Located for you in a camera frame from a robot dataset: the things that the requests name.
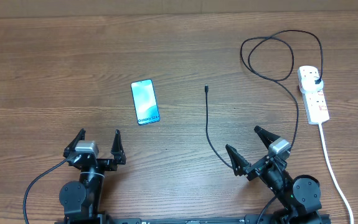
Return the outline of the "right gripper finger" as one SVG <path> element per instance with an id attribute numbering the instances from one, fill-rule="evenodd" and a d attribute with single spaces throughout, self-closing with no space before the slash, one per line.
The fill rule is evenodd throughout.
<path id="1" fill-rule="evenodd" d="M 263 129 L 260 126 L 255 126 L 254 132 L 257 133 L 258 137 L 261 139 L 262 143 L 267 149 L 274 141 L 280 138 L 280 136 Z"/>
<path id="2" fill-rule="evenodd" d="M 240 155 L 237 150 L 231 145 L 226 144 L 225 148 L 232 163 L 234 175 L 247 175 L 247 169 L 251 166 L 251 163 L 249 163 L 242 155 Z"/>

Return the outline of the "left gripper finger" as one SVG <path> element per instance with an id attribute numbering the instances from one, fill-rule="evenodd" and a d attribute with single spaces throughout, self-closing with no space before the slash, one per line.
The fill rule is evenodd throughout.
<path id="1" fill-rule="evenodd" d="M 75 148 L 79 141 L 82 141 L 85 139 L 85 133 L 86 131 L 82 128 L 76 137 L 71 141 L 71 143 L 64 149 L 63 156 L 68 157 L 69 154 L 73 151 L 75 151 Z"/>
<path id="2" fill-rule="evenodd" d="M 114 137 L 113 145 L 111 147 L 111 154 L 113 155 L 113 160 L 115 164 L 119 164 L 119 165 L 126 164 L 126 155 L 121 142 L 121 132 L 118 129 L 115 130 L 115 137 Z"/>

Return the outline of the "blue Galaxy smartphone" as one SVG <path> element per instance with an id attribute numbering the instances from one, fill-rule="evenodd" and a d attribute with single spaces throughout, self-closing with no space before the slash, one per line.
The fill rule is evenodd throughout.
<path id="1" fill-rule="evenodd" d="M 145 125 L 160 121 L 152 80 L 133 82 L 131 91 L 138 124 Z"/>

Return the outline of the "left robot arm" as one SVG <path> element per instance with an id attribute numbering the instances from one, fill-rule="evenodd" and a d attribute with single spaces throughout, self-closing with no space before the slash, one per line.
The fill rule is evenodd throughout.
<path id="1" fill-rule="evenodd" d="M 64 223 L 113 222 L 106 212 L 99 211 L 99 206 L 105 172 L 116 171 L 119 165 L 126 164 L 119 130 L 115 131 L 111 147 L 113 157 L 102 159 L 98 153 L 96 142 L 85 139 L 84 129 L 64 149 L 66 162 L 80 171 L 79 180 L 66 183 L 59 193 L 64 207 Z"/>

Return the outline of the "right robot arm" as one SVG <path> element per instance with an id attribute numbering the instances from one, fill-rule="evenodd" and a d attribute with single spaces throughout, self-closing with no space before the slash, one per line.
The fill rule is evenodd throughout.
<path id="1" fill-rule="evenodd" d="M 246 223 L 291 223 L 291 224 L 330 224 L 329 215 L 321 215 L 321 189 L 319 181 L 310 175 L 292 178 L 287 171 L 287 158 L 291 144 L 281 136 L 259 126 L 256 132 L 266 146 L 268 153 L 251 164 L 237 150 L 226 145 L 225 148 L 236 176 L 245 176 L 249 181 L 259 178 L 274 193 L 283 208 L 272 214 L 265 209 L 258 215 L 245 215 Z"/>

